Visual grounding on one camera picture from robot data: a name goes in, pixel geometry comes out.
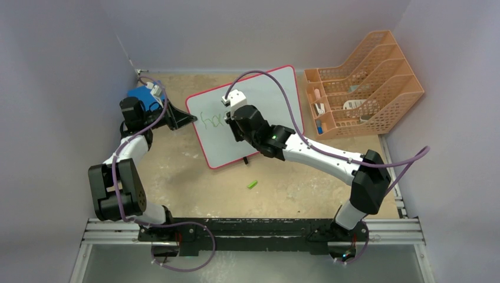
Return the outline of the pink framed whiteboard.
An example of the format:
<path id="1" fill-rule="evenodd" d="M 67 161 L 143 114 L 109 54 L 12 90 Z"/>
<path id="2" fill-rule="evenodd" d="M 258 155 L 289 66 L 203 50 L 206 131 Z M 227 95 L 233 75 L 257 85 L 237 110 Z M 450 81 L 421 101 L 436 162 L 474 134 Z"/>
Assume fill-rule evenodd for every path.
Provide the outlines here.
<path id="1" fill-rule="evenodd" d="M 275 68 L 235 85 L 225 84 L 188 97 L 207 165 L 217 169 L 253 154 L 282 154 L 286 139 L 304 132 L 295 69 Z"/>

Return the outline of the green marker cap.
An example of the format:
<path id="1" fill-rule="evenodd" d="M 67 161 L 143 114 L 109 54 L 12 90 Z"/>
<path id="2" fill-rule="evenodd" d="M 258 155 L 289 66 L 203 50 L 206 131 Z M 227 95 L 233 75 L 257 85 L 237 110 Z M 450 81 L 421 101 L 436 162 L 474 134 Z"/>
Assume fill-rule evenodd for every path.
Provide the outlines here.
<path id="1" fill-rule="evenodd" d="M 253 187 L 255 187 L 256 185 L 258 184 L 258 181 L 257 180 L 254 180 L 252 181 L 248 186 L 247 188 L 248 189 L 252 189 Z"/>

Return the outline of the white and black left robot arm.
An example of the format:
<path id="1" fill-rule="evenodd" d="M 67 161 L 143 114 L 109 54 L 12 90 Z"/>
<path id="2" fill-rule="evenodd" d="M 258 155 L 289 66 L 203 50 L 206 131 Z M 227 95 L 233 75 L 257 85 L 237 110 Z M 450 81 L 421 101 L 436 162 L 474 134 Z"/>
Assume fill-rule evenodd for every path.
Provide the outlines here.
<path id="1" fill-rule="evenodd" d="M 176 233 L 172 214 L 167 207 L 147 201 L 136 166 L 152 147 L 153 129 L 168 126 L 177 130 L 197 118 L 171 102 L 165 108 L 148 110 L 137 97 L 123 99 L 120 108 L 124 120 L 118 151 L 88 170 L 96 217 L 101 221 L 135 221 L 153 226 L 156 237 L 169 241 Z"/>

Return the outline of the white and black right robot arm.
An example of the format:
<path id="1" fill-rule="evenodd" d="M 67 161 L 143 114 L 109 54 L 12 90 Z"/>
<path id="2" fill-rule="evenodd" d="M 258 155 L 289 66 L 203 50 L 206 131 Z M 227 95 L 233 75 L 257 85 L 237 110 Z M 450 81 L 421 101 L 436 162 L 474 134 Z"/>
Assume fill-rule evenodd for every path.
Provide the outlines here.
<path id="1" fill-rule="evenodd" d="M 344 152 L 316 141 L 303 141 L 289 127 L 270 125 L 253 105 L 227 113 L 225 121 L 236 141 L 246 141 L 263 156 L 313 167 L 351 187 L 348 201 L 331 224 L 335 238 L 347 239 L 363 217 L 378 214 L 392 181 L 378 152 Z"/>

